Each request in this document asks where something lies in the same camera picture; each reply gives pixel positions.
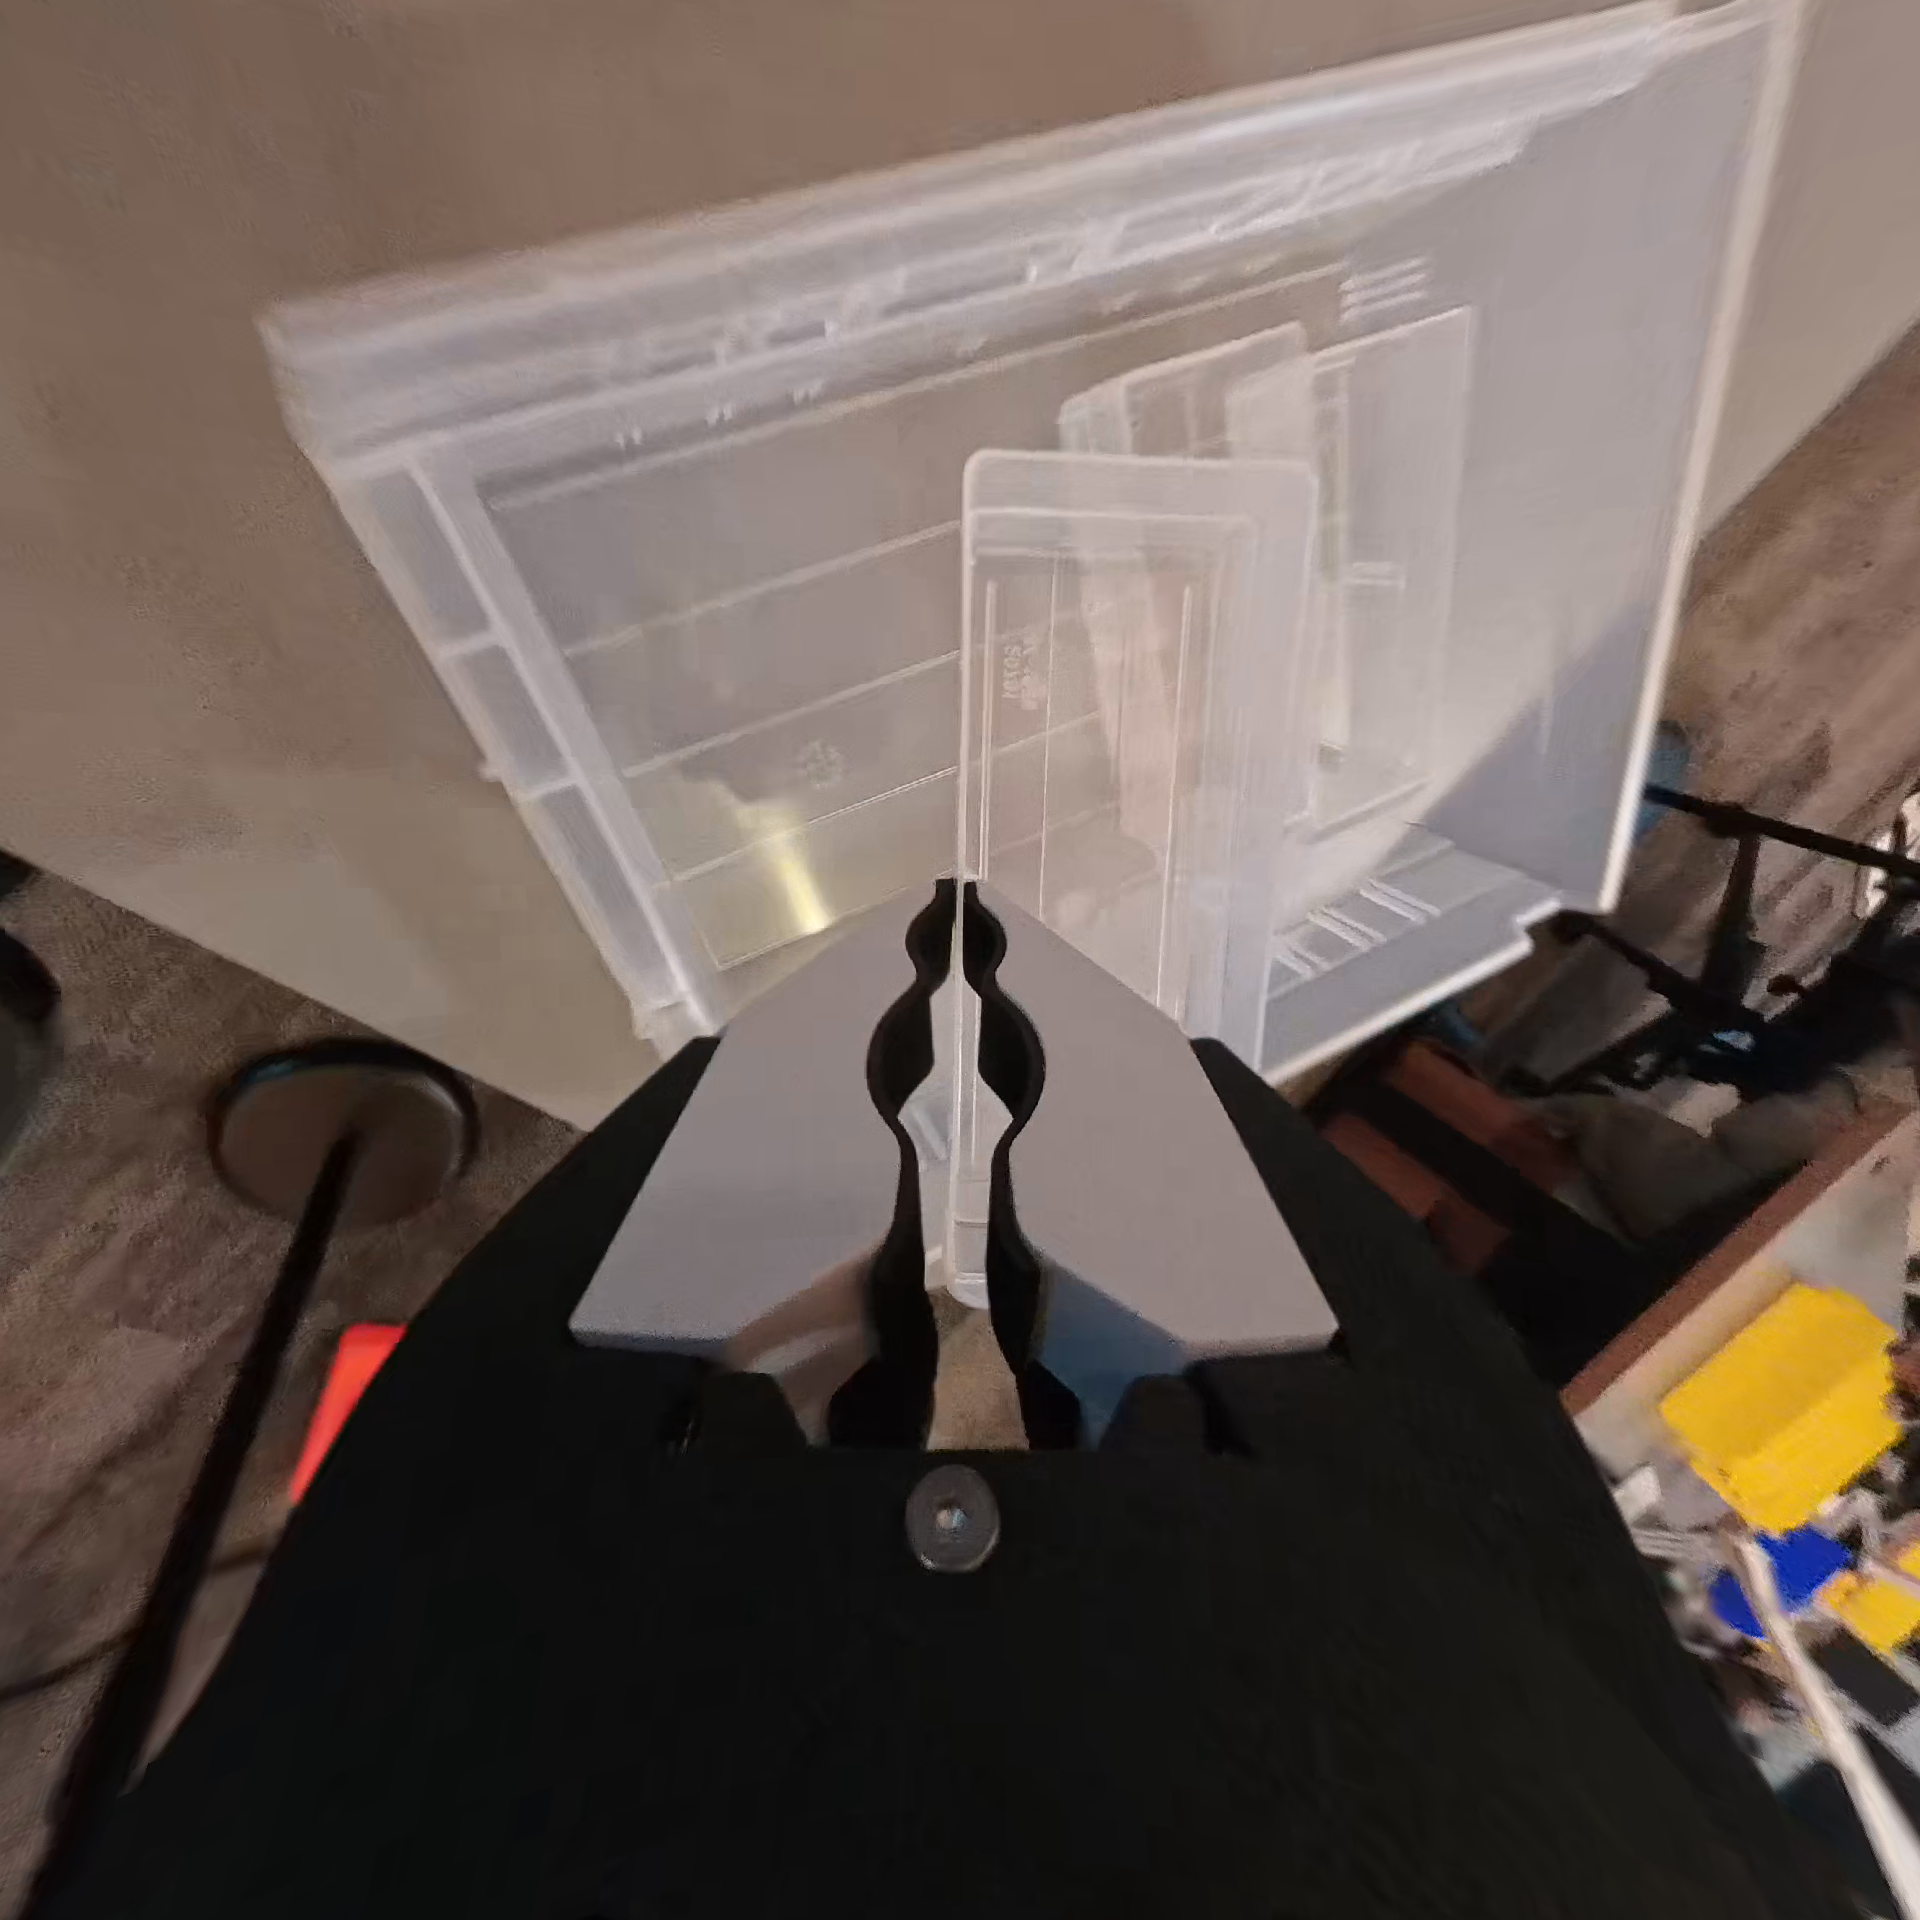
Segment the black pole stand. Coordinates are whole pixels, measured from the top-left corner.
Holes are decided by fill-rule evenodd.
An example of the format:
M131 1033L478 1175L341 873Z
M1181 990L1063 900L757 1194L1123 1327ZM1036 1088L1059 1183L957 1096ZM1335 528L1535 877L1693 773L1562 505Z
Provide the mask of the black pole stand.
M293 1225L148 1593L52 1801L33 1897L68 1880L143 1759L179 1639L227 1524L331 1242L408 1219L464 1177L480 1140L466 1083L379 1040L327 1040L254 1058L206 1110L214 1171L252 1210Z

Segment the yellow plastic bin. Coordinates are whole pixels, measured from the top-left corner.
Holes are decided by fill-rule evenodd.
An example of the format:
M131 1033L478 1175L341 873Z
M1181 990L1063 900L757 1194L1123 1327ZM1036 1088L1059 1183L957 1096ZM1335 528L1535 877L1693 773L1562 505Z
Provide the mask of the yellow plastic bin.
M1837 1572L1816 1603L1870 1651L1901 1651L1918 1632L1918 1543Z
M1851 1294L1789 1285L1674 1387L1658 1416L1741 1524L1808 1524L1901 1439L1893 1329Z

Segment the black office chair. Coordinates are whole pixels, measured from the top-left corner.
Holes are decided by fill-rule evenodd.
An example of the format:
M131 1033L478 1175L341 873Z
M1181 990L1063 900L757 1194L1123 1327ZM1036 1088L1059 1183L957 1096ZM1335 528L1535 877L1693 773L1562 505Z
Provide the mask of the black office chair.
M1645 786L1643 798L1654 809L1693 819L1733 850L1699 971L1679 971L1608 923L1564 915L1572 940L1597 942L1620 957L1664 1009L1548 1079L1516 1075L1514 1087L1541 1098L1652 1092L1681 1077L1758 1100L1810 1092L1826 1075L1855 1069L1884 1048L1916 1044L1916 794L1901 803L1885 836L1870 844L1656 782ZM1754 890L1762 848L1772 844L1845 865L1878 884L1851 938L1816 979L1762 973Z

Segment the wooden work desk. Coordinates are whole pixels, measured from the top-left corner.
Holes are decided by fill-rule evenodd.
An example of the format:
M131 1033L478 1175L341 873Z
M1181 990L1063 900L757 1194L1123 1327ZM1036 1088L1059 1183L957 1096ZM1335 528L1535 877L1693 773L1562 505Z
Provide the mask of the wooden work desk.
M1818 1603L1789 1620L1760 1533L1693 1476L1658 1416L1789 1285L1851 1294L1895 1333L1901 1439L1805 1526L1845 1545L1855 1566L1916 1543L1916 1115L1872 1104L1803 1165L1722 1194L1645 1250L1687 1260L1572 1379L1575 1427L1762 1778L1837 1801L1833 1847L1866 1855L1868 1911L1916 1915L1916 1637L1878 1655ZM1760 1643L1710 1614L1706 1587L1724 1570L1741 1576Z

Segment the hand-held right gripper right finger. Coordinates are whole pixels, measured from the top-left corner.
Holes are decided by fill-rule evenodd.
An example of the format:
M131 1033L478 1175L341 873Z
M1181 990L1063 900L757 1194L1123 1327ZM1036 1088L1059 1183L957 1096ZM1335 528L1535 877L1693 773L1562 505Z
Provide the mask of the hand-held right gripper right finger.
M1339 1320L1177 1021L982 880L957 909L955 1217L1034 1452L1127 1395L1331 1352Z

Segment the blue plastic bin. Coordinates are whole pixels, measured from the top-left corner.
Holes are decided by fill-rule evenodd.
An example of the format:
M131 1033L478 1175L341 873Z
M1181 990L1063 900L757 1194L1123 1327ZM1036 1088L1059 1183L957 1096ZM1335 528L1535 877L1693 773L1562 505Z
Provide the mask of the blue plastic bin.
M1855 1554L1814 1526L1793 1528L1785 1535L1760 1533L1756 1539L1766 1554L1778 1603L1789 1620L1805 1616L1837 1578L1855 1566ZM1743 1639L1754 1643L1764 1639L1762 1620L1735 1570L1716 1572L1706 1587L1706 1605L1722 1626Z

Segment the red object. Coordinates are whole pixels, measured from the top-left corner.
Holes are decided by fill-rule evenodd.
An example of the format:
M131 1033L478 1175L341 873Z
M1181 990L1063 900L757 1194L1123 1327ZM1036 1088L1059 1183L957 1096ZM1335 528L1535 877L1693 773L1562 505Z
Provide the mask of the red object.
M405 1333L403 1323L353 1323L341 1331L331 1348L320 1398L302 1431L301 1454L287 1487L289 1508L302 1502L327 1452L349 1425L378 1372L397 1352Z

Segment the large clear plastic bin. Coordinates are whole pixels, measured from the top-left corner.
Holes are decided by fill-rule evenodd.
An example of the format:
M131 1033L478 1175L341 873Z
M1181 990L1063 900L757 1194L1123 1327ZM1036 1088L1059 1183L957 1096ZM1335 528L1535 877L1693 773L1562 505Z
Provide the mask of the large clear plastic bin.
M1125 372L1468 307L1433 776L1285 848L1287 1079L1616 900L1797 4L1620 4L262 332L297 443L672 1050L961 867L965 472Z

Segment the small clear plastic drawer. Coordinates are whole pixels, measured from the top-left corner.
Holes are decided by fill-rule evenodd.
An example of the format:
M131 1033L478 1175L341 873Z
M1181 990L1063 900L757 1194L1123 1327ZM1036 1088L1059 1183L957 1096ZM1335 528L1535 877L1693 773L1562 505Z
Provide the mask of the small clear plastic drawer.
M1319 472L1312 360L1302 324L1281 324L1235 343L1125 372L1071 397L1059 414L1061 447L1077 455L1171 459L1177 463L1294 463ZM1288 724L1263 719L1252 730L1256 767L1275 767L1290 825L1310 794L1308 730L1323 651L1327 590L1319 572L1325 493L1310 516L1308 570L1298 609L1260 630L1265 651L1288 672ZM1092 640L1096 703L1119 782L1119 828L1140 844L1171 844L1190 776L1177 775L1179 655L1159 657L1161 640L1181 646L1184 594L1159 588L1138 557L1104 565L1079 590Z
M1313 359L1321 838L1408 817L1433 776L1473 376L1468 307Z
M1319 495L1298 459L965 472L959 865L1252 1067L1310 788Z

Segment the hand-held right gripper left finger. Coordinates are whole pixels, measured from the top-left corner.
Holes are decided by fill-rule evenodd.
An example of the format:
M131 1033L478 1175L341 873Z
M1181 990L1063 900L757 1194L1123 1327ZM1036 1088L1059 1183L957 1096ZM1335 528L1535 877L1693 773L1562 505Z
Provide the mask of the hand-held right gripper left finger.
M718 1036L591 1281L576 1343L759 1375L813 1443L923 1449L940 1372L923 1156L957 884L861 917Z

